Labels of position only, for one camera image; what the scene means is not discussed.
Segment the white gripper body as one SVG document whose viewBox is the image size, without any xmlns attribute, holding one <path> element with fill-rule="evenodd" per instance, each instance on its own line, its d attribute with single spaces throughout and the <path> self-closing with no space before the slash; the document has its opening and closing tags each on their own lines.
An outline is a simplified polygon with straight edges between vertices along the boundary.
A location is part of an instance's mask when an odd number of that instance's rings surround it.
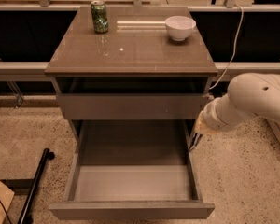
<svg viewBox="0 0 280 224">
<path fill-rule="evenodd" d="M 212 101 L 202 111 L 201 129 L 204 133 L 226 132 L 229 129 L 228 124 L 219 118 L 216 104 L 216 101 Z"/>
</svg>

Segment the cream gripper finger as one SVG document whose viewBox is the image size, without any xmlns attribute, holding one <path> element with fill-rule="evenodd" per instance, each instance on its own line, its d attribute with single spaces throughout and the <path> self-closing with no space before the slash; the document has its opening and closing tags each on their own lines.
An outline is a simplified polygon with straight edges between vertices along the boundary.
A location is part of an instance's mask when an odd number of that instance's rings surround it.
<svg viewBox="0 0 280 224">
<path fill-rule="evenodd" d="M 211 127 L 207 125 L 202 111 L 195 121 L 194 132 L 199 134 L 213 134 L 215 132 Z"/>
</svg>

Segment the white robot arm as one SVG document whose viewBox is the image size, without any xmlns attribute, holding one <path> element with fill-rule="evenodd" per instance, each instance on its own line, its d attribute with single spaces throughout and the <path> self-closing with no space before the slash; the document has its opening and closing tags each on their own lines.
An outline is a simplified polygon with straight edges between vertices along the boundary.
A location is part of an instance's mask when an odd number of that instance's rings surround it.
<svg viewBox="0 0 280 224">
<path fill-rule="evenodd" d="M 228 132 L 256 117 L 280 123 L 280 75 L 245 73 L 233 78 L 227 93 L 204 107 L 194 131 Z"/>
</svg>

